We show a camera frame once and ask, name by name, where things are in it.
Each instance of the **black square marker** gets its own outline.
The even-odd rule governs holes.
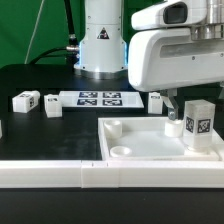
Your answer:
[[[194,120],[190,117],[186,117],[186,129],[191,133],[194,132]]]
[[[98,92],[80,92],[79,97],[80,98],[97,98]]]
[[[117,92],[105,92],[103,98],[121,98],[121,93]]]
[[[57,102],[57,101],[58,101],[57,98],[49,98],[49,99],[48,99],[48,102]]]
[[[198,120],[198,134],[210,132],[211,119]]]
[[[30,98],[30,107],[32,107],[33,105],[34,105],[34,98],[31,97],[31,98]]]
[[[122,106],[122,100],[103,100],[103,106]]]
[[[22,94],[19,97],[29,97],[29,96],[30,96],[29,94]]]
[[[95,99],[79,99],[77,102],[78,106],[96,106],[97,100]]]

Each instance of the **white cuboid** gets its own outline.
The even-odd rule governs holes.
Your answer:
[[[224,142],[213,131],[212,145],[206,153],[189,153],[183,138],[165,135],[166,117],[147,118],[99,118],[98,132],[103,160],[106,161],[219,161],[222,160]],[[110,122],[122,123],[122,135],[111,138],[108,136],[107,126]],[[120,155],[111,156],[110,150],[120,147]]]
[[[212,145],[215,105],[205,100],[185,102],[183,141],[195,152]]]
[[[58,95],[44,96],[47,117],[62,117],[62,105]]]
[[[163,112],[163,99],[160,93],[149,93],[148,99],[148,113],[149,114],[162,114]]]
[[[13,112],[27,113],[38,105],[38,91],[24,91],[12,99]]]

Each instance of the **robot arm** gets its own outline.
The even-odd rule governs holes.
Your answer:
[[[200,23],[207,16],[207,0],[168,0],[132,16],[135,30],[187,26]]]
[[[134,14],[133,27],[149,30],[131,40],[130,84],[149,92],[223,81],[223,5],[224,0],[170,0]],[[173,10],[179,12],[175,19]]]

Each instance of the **green backdrop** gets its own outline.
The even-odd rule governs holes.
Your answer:
[[[124,39],[134,34],[131,15],[161,0],[124,0]],[[0,67],[24,63],[42,0],[0,0]],[[71,0],[76,35],[85,32],[84,0]],[[54,47],[66,46],[68,29],[63,0],[45,0],[28,62]],[[40,63],[65,63],[64,59],[42,59]]]

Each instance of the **black cable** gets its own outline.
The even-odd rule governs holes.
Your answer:
[[[71,45],[78,45],[78,40],[75,36],[75,28],[72,18],[72,10],[71,10],[71,3],[70,0],[64,0],[65,3],[65,11],[67,16],[67,23],[68,23],[68,32],[69,32],[69,44]]]
[[[43,56],[42,58],[60,58],[60,57],[67,57],[67,56],[68,54],[53,54],[53,55]]]
[[[58,48],[53,48],[51,50],[45,51],[44,53],[40,54],[38,57],[30,61],[29,64],[36,64],[36,62],[38,62],[41,58],[46,57],[48,54],[58,52],[58,51],[66,51],[66,47],[58,47]]]

